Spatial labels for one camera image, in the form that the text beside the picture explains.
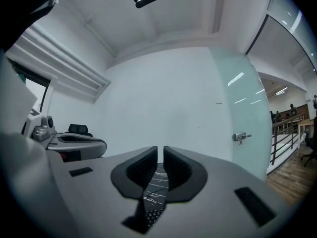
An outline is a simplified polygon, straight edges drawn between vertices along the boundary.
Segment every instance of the metal railing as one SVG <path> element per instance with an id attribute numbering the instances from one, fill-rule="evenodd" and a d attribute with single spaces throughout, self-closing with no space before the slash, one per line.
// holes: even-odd
<path id="1" fill-rule="evenodd" d="M 274 165 L 275 160 L 280 157 L 283 153 L 285 153 L 289 148 L 293 149 L 294 144 L 297 142 L 298 138 L 294 141 L 294 138 L 298 136 L 298 134 L 300 133 L 300 138 L 302 138 L 302 133 L 300 132 L 299 128 L 297 128 L 297 134 L 294 136 L 294 131 L 295 131 L 295 126 L 298 125 L 301 121 L 304 120 L 304 113 L 298 114 L 296 116 L 293 116 L 287 120 L 278 122 L 278 123 L 274 123 L 272 125 L 273 128 L 273 137 L 274 138 L 274 143 L 272 144 L 272 146 L 274 146 L 274 150 L 271 153 L 271 155 L 273 155 L 272 160 L 270 161 L 270 163 L 272 163 L 272 165 Z M 281 140 L 277 141 L 277 136 L 281 135 L 281 134 L 287 134 L 287 136 L 285 136 L 284 138 L 282 138 Z M 286 139 L 287 137 L 292 136 L 291 139 L 289 141 L 287 141 L 286 143 L 284 143 L 281 147 L 279 147 L 278 149 L 276 148 L 277 144 L 281 141 L 283 141 L 284 139 Z M 290 144 L 290 146 L 288 146 L 285 150 L 283 150 L 282 153 L 279 153 L 276 156 L 276 153 L 282 149 L 286 144 L 288 144 L 289 142 L 292 143 Z"/>

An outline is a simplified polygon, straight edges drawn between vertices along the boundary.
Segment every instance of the chair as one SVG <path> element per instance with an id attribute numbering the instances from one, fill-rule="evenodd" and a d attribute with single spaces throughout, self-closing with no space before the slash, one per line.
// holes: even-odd
<path id="1" fill-rule="evenodd" d="M 75 133 L 83 136 L 92 137 L 93 135 L 88 133 L 88 128 L 86 125 L 81 124 L 71 124 L 66 133 Z"/>
<path id="2" fill-rule="evenodd" d="M 309 157 L 309 159 L 305 162 L 304 167 L 310 160 L 317 160 L 317 117 L 315 117 L 314 119 L 314 135 L 312 138 L 307 139 L 306 144 L 307 146 L 312 148 L 313 151 L 311 152 L 311 154 L 306 154 L 302 156 L 301 160 L 303 160 L 304 157 Z"/>

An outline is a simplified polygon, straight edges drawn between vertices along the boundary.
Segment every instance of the window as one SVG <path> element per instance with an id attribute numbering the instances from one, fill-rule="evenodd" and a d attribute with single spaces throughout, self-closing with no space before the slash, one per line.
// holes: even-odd
<path id="1" fill-rule="evenodd" d="M 33 109 L 42 112 L 42 106 L 50 80 L 28 70 L 12 60 L 9 60 L 9 62 L 16 73 L 21 75 L 21 78 L 25 78 L 26 87 L 37 97 Z"/>

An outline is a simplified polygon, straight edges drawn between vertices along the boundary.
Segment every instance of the frosted glass door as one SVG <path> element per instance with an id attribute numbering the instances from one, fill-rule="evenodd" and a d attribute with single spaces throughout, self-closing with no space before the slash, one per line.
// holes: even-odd
<path id="1" fill-rule="evenodd" d="M 258 73 L 244 54 L 210 47 L 226 91 L 234 133 L 252 135 L 233 143 L 232 161 L 264 180 L 269 166 L 272 124 Z"/>

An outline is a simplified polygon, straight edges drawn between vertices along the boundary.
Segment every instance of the office chair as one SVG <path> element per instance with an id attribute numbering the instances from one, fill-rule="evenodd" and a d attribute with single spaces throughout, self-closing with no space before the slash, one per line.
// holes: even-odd
<path id="1" fill-rule="evenodd" d="M 303 155 L 301 160 L 303 160 L 304 157 L 309 157 L 309 159 L 305 162 L 304 167 L 306 167 L 307 163 L 312 160 L 312 159 L 316 159 L 317 160 L 317 117 L 315 117 L 314 119 L 314 135 L 312 138 L 309 138 L 307 140 L 307 146 L 309 146 L 310 148 L 312 148 L 312 152 L 311 154 L 306 154 Z"/>
<path id="2" fill-rule="evenodd" d="M 68 128 L 68 131 L 65 133 L 74 133 L 79 134 L 83 136 L 92 137 L 93 135 L 88 133 L 88 128 L 86 125 L 80 125 L 80 124 L 71 124 Z"/>

